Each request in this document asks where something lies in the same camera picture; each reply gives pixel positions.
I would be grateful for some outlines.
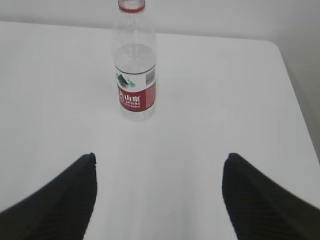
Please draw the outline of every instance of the plastic water bottle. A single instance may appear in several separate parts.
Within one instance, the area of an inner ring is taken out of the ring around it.
[[[156,103],[157,41],[145,0],[118,0],[112,30],[112,56],[119,102],[132,121],[149,119]]]

